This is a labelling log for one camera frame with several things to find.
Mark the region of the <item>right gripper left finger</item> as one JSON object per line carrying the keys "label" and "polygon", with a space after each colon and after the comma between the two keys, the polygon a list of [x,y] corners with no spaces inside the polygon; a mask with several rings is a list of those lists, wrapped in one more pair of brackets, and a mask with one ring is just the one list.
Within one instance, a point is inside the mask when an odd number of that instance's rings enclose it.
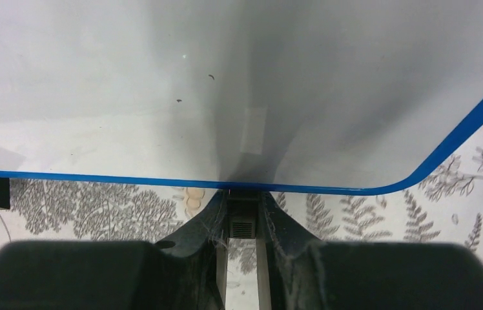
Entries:
{"label": "right gripper left finger", "polygon": [[12,242],[0,309],[223,309],[224,191],[163,239]]}

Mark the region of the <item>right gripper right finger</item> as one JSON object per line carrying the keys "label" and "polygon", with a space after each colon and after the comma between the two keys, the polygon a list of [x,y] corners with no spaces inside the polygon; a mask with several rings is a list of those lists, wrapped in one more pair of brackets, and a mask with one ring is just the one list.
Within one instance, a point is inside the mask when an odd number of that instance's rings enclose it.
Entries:
{"label": "right gripper right finger", "polygon": [[448,243],[325,242],[258,197],[262,309],[483,309],[483,266]]}

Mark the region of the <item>blue framed whiteboard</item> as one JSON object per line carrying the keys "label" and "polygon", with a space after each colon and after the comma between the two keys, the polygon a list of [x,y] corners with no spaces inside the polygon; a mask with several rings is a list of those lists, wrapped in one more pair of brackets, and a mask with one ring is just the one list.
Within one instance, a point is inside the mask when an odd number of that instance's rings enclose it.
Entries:
{"label": "blue framed whiteboard", "polygon": [[0,178],[386,194],[483,125],[483,1],[0,1]]}

